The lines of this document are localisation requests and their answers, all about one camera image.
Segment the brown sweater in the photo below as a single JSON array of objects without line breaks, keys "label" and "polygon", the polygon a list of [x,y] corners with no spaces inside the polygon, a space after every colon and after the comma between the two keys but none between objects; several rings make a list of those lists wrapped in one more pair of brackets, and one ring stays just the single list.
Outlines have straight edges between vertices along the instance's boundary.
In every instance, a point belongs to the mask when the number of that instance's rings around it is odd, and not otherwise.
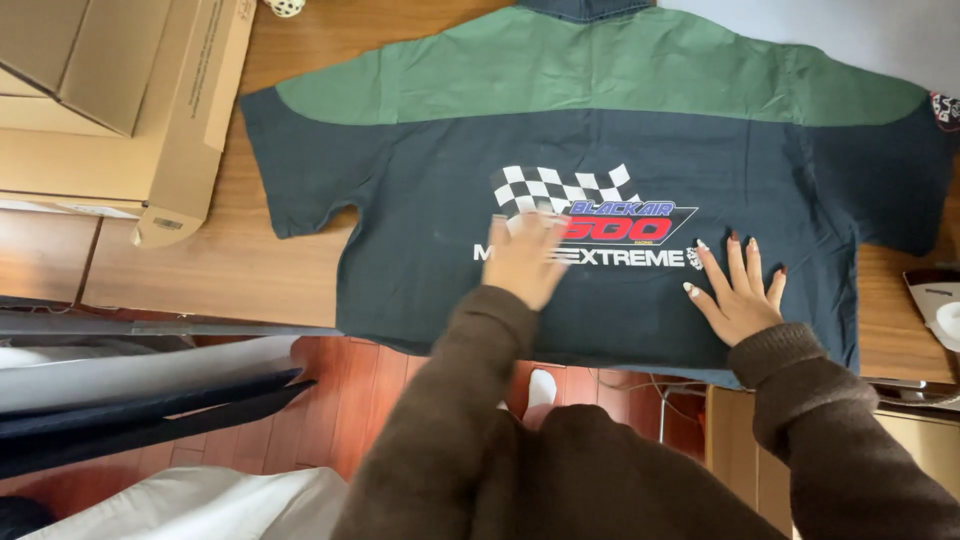
[{"label": "brown sweater", "polygon": [[[334,538],[782,538],[698,463],[595,405],[539,431],[497,410],[537,314],[481,286],[400,397],[350,488]],[[873,417],[874,390],[810,329],[746,339],[754,432],[789,466],[797,529],[820,538],[960,538],[960,506]]]}]

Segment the wooden floor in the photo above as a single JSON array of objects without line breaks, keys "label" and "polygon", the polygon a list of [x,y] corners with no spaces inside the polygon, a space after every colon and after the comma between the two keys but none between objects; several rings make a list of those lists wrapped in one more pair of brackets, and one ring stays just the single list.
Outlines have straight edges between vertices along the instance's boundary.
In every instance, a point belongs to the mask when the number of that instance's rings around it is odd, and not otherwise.
[{"label": "wooden floor", "polygon": [[[32,497],[53,508],[62,519],[167,467],[181,465],[217,465],[255,475],[332,467],[349,480],[396,398],[426,358],[348,337],[302,338],[294,344],[293,355],[306,360],[307,373],[318,384],[270,418],[0,480],[0,495]],[[506,400],[514,414],[522,416],[526,408],[530,372],[535,367],[553,375],[558,405],[597,404],[641,436],[658,437],[660,396],[653,387],[614,390],[598,384],[590,371],[581,367],[520,362]],[[600,370],[598,376],[617,387],[650,381],[647,374],[613,370]],[[673,396],[670,403],[692,418],[697,418],[704,406],[703,399],[696,396]],[[664,424],[667,445],[703,460],[699,424],[672,409],[667,409]]]}]

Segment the white sock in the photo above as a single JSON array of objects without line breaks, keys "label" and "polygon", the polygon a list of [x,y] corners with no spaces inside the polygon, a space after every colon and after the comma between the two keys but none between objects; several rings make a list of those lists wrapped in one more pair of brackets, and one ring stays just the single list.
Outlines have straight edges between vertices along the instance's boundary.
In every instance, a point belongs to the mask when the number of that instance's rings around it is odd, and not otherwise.
[{"label": "white sock", "polygon": [[552,404],[557,397],[557,382],[550,372],[535,369],[530,374],[530,401],[527,408],[537,405]]}]

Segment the sweater sleeve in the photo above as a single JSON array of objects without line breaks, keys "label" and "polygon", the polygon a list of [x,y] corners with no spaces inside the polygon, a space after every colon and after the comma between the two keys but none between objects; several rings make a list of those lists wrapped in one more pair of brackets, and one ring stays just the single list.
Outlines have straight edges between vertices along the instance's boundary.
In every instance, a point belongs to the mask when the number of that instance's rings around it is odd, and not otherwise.
[{"label": "sweater sleeve", "polygon": [[960,538],[960,505],[874,418],[876,392],[790,323],[731,350],[756,388],[754,434],[790,468],[793,519],[806,540]]},{"label": "sweater sleeve", "polygon": [[468,536],[485,436],[536,324],[503,289],[467,295],[353,478],[333,538]]}]

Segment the blackair 500 logo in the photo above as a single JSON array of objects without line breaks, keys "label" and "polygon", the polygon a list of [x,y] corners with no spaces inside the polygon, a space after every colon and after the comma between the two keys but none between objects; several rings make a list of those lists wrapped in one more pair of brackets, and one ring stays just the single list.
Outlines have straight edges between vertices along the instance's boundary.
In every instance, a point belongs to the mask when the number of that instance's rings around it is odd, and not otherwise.
[{"label": "blackair 500 logo", "polygon": [[[577,173],[562,179],[554,169],[505,167],[492,176],[493,195],[513,229],[523,212],[549,206],[570,216],[555,257],[572,264],[686,266],[703,269],[696,251],[650,250],[660,246],[697,211],[672,201],[640,200],[627,167],[608,174]],[[490,247],[473,246],[474,260],[486,260]]]}]

